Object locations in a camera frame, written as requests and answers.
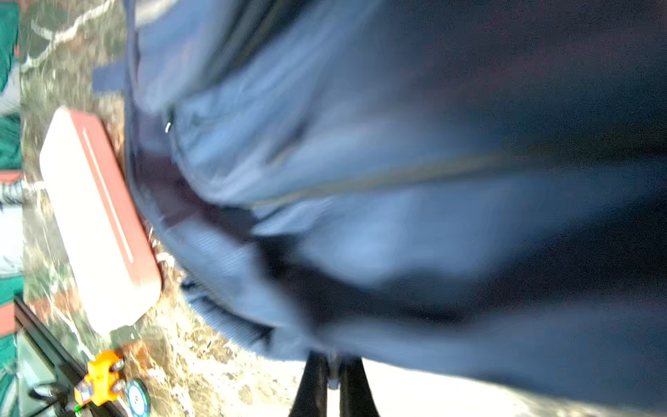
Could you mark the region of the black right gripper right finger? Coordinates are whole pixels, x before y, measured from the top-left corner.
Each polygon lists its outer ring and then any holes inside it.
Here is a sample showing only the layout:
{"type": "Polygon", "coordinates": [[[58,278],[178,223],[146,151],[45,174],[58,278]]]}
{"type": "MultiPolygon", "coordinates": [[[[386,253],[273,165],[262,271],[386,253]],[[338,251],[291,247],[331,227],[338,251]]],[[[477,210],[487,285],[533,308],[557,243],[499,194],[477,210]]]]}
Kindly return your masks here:
{"type": "Polygon", "coordinates": [[[361,358],[340,368],[340,417],[379,417],[361,358]]]}

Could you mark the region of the navy blue school backpack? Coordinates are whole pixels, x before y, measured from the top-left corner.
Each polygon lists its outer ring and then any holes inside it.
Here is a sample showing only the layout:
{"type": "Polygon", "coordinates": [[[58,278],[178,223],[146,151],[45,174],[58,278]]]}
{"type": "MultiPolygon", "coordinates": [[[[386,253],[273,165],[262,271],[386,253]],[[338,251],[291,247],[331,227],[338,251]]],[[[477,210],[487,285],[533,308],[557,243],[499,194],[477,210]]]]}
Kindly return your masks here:
{"type": "Polygon", "coordinates": [[[154,8],[94,87],[208,325],[666,410],[665,2],[154,8]]]}

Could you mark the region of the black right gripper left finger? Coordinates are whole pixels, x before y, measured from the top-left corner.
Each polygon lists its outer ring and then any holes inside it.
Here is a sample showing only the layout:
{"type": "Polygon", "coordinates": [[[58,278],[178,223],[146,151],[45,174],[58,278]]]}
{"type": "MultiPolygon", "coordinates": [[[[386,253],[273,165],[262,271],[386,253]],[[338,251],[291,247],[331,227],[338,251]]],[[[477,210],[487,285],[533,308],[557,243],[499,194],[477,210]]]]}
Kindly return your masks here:
{"type": "Polygon", "coordinates": [[[326,417],[328,414],[328,360],[312,352],[306,362],[289,417],[326,417]]]}

